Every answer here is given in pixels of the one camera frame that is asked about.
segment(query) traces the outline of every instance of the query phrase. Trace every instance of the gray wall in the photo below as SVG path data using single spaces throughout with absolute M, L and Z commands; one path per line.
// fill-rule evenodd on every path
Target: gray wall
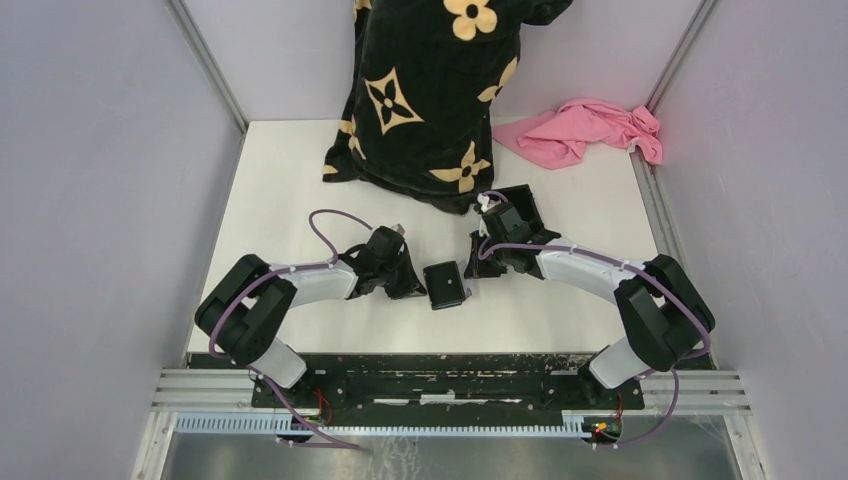
M 844 478 L 848 8 L 721 2 L 659 109 L 685 256 L 773 478 Z
M 0 478 L 127 478 L 239 136 L 161 0 L 8 0 L 0 32 Z
M 341 114 L 353 71 L 353 3 L 186 0 L 251 120 Z M 493 113 L 535 115 L 573 97 L 641 105 L 698 3 L 576 0 L 552 25 L 524 27 L 521 66 Z

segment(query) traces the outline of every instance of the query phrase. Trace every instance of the flower motif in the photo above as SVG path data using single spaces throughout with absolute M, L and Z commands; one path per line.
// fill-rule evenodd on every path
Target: flower motif
M 363 160 L 365 160 L 365 154 L 362 153 L 362 145 L 359 144 L 359 138 L 356 137 L 356 118 L 350 117 L 350 122 L 347 123 L 348 125 L 345 125 L 345 122 L 342 121 L 341 128 L 343 132 L 345 131 L 345 128 L 349 129 L 347 132 L 345 132 L 350 133 L 350 139 L 347 141 L 347 146 L 351 149 L 351 151 L 356 150 L 357 152 L 359 152 L 359 156 Z
M 492 164 L 486 160 L 480 159 L 479 162 L 474 162 L 474 140 L 468 147 L 468 151 L 462 157 L 459 168 L 446 168 L 442 170 L 430 170 L 439 180 L 445 182 L 458 182 L 459 193 L 470 192 L 474 190 L 474 176 L 480 173 L 480 170 L 490 167 Z
M 353 21 L 356 22 L 356 17 L 359 16 L 359 11 L 363 8 L 371 10 L 371 0 L 356 0 L 353 2 Z
M 368 96 L 374 102 L 374 108 L 377 110 L 377 117 L 380 119 L 380 128 L 383 135 L 392 127 L 396 127 L 403 123 L 423 122 L 424 119 L 419 117 L 412 107 L 407 103 L 403 92 L 400 90 L 398 83 L 397 72 L 392 68 L 388 75 L 380 80 L 368 81 L 365 80 L 365 86 L 368 90 Z
M 509 81 L 509 77 L 511 77 L 512 74 L 515 73 L 515 67 L 517 66 L 518 57 L 515 57 L 512 59 L 511 62 L 506 65 L 506 68 L 504 68 L 504 72 L 501 74 L 501 79 L 498 84 L 492 85 L 491 87 L 483 90 L 480 95 L 477 95 L 477 99 L 481 102 L 491 102 L 492 100 L 494 100 L 495 97 L 497 97 L 498 94 L 501 93 L 501 90 L 503 89 L 504 85 L 506 85 L 506 82 Z
M 474 39 L 477 30 L 492 33 L 498 24 L 498 15 L 487 7 L 489 0 L 444 0 L 445 8 L 454 15 L 453 34 L 466 42 Z

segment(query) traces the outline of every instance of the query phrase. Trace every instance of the pink towel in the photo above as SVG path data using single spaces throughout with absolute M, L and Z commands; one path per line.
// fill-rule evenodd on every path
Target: pink towel
M 662 163 L 657 140 L 660 122 L 645 107 L 633 112 L 600 100 L 571 100 L 556 112 L 495 127 L 492 136 L 501 145 L 551 170 L 580 163 L 586 142 L 604 142 L 617 148 L 642 149 L 648 163 Z

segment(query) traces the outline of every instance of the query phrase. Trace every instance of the black fleece blanket with floral pattern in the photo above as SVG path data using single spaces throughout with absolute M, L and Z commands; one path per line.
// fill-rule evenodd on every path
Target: black fleece blanket with floral pattern
M 324 181 L 365 180 L 464 214 L 492 186 L 489 107 L 522 23 L 572 0 L 356 0 L 353 86 Z

